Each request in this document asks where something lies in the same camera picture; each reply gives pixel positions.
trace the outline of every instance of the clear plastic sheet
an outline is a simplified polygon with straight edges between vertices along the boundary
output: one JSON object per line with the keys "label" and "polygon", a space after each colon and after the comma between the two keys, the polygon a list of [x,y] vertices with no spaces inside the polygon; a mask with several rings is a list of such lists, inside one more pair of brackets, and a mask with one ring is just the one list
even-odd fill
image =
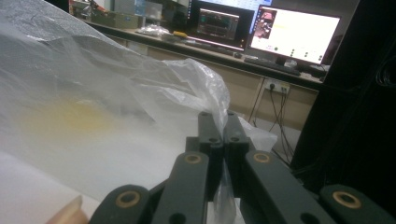
{"label": "clear plastic sheet", "polygon": [[[0,150],[98,201],[167,178],[201,111],[227,122],[208,67],[141,56],[41,0],[2,1],[0,52]],[[275,136],[243,126],[270,150]]]}
{"label": "clear plastic sheet", "polygon": [[228,172],[227,163],[222,164],[222,176],[220,185],[213,199],[215,207],[215,223],[233,224],[236,217],[236,206],[233,197],[233,185]]}
{"label": "clear plastic sheet", "polygon": [[148,26],[142,27],[137,30],[139,34],[142,35],[152,35],[152,36],[161,36],[161,35],[169,35],[169,31],[159,25],[150,24]]}

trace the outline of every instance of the wall socket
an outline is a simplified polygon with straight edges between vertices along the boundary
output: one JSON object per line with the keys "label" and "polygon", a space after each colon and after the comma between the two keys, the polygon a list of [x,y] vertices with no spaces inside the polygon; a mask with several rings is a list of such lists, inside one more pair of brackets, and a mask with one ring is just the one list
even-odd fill
{"label": "wall socket", "polygon": [[275,85],[273,91],[277,91],[277,92],[280,92],[280,93],[286,93],[286,94],[289,93],[289,90],[290,90],[290,84],[289,83],[278,81],[278,80],[271,79],[271,78],[266,78],[264,80],[265,89],[271,90],[271,84]]}

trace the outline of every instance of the desk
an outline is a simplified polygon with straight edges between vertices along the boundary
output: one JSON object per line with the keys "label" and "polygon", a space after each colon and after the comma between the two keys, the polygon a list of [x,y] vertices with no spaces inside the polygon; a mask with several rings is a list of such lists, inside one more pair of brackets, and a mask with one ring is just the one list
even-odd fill
{"label": "desk", "polygon": [[158,60],[183,60],[193,58],[220,74],[231,95],[230,109],[245,120],[260,119],[274,121],[274,111],[269,94],[264,93],[264,80],[273,78],[290,84],[289,111],[286,125],[301,130],[315,102],[321,83],[289,75],[270,68],[244,63],[244,58],[236,59],[214,51],[198,49],[182,43],[169,43],[159,37],[141,35],[133,29],[117,29],[85,21],[92,28],[128,47],[135,43],[148,48],[147,55]]}

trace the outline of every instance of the computer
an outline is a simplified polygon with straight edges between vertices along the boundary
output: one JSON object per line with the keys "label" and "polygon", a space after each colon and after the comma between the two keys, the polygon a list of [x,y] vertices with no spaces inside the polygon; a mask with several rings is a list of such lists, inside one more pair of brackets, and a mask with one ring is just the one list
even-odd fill
{"label": "computer", "polygon": [[243,51],[253,16],[253,10],[191,0],[185,33],[204,45]]}
{"label": "computer", "polygon": [[221,6],[227,6],[227,7],[238,7],[238,8],[243,8],[247,10],[252,10],[254,11],[254,15],[252,18],[252,22],[250,24],[250,29],[249,32],[251,33],[253,31],[253,25],[254,21],[256,20],[257,16],[257,8],[260,5],[264,6],[271,6],[272,0],[200,0],[208,3],[214,3],[218,4]]}
{"label": "computer", "polygon": [[321,64],[339,17],[260,5],[247,49],[270,55],[283,66],[287,59]]}

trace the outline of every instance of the screen display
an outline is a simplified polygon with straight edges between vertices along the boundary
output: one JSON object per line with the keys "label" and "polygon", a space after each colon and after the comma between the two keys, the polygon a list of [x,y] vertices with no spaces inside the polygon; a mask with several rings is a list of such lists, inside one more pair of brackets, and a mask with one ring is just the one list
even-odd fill
{"label": "screen display", "polygon": [[185,33],[190,39],[226,49],[245,50],[253,10],[191,0]]}
{"label": "screen display", "polygon": [[233,40],[239,16],[200,8],[197,32]]}
{"label": "screen display", "polygon": [[247,10],[253,10],[254,16],[250,24],[250,30],[249,30],[250,33],[253,31],[253,24],[257,16],[257,8],[259,8],[260,5],[271,6],[272,3],[272,0],[200,0],[200,1],[224,5],[228,7],[239,7]]}
{"label": "screen display", "polygon": [[259,6],[249,46],[320,64],[340,18]]}

